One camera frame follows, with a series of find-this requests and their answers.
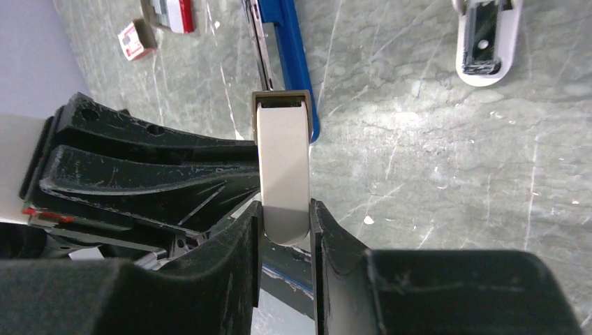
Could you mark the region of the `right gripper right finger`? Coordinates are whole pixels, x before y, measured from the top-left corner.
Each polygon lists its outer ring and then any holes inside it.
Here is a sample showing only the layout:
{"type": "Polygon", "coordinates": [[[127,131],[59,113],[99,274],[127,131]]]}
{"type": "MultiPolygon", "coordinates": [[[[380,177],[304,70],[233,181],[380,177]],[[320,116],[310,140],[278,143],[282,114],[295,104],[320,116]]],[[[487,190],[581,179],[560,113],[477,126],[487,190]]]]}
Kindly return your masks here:
{"type": "Polygon", "coordinates": [[[318,334],[581,334],[548,266],[516,250],[372,249],[310,206],[318,334]]]}

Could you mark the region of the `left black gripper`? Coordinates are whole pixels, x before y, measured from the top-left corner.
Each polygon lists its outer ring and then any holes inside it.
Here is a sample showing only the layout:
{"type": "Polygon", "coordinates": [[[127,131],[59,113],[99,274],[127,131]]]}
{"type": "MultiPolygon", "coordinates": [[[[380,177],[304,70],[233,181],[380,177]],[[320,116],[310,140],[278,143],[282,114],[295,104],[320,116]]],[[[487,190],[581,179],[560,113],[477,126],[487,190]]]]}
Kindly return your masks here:
{"type": "Polygon", "coordinates": [[[184,232],[210,229],[259,191],[257,160],[253,141],[178,131],[77,93],[45,122],[23,212],[76,244],[174,257],[184,232]]]}

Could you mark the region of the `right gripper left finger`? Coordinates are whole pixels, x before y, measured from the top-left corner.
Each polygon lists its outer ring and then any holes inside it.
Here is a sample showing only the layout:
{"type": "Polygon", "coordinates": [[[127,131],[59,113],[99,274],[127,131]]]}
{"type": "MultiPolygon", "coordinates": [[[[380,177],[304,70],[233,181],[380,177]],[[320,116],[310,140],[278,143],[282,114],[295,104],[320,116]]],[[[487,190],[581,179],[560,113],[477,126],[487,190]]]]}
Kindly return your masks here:
{"type": "Polygon", "coordinates": [[[249,334],[262,205],[158,271],[108,260],[1,263],[2,334],[249,334]]]}

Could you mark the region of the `staple box tray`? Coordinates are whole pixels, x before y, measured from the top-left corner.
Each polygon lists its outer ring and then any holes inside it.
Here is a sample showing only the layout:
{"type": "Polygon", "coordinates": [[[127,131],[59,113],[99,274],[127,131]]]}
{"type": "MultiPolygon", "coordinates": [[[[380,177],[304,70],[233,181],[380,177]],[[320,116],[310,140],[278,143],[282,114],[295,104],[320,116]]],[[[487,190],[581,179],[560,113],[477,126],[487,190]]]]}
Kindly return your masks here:
{"type": "Polygon", "coordinates": [[[191,0],[140,0],[144,20],[151,26],[175,34],[195,31],[191,0]]]}

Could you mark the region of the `red white staple box sleeve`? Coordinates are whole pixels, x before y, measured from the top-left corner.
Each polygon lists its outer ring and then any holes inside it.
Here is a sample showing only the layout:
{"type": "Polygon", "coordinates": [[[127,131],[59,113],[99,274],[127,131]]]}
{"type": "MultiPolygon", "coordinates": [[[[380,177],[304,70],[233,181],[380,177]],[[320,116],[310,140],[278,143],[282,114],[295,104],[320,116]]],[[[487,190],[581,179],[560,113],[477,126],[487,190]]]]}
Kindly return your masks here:
{"type": "Polygon", "coordinates": [[[128,61],[141,59],[157,48],[154,32],[143,19],[131,21],[117,34],[117,38],[128,61]]]}

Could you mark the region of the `beige small stapler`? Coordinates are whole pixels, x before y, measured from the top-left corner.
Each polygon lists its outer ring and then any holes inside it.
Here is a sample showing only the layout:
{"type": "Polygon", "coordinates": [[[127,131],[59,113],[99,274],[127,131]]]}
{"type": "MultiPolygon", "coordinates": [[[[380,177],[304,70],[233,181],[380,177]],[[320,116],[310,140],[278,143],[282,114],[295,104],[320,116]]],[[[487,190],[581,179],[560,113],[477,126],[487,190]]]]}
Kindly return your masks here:
{"type": "Polygon", "coordinates": [[[252,95],[264,230],[293,246],[309,233],[311,98],[307,90],[252,95]]]}

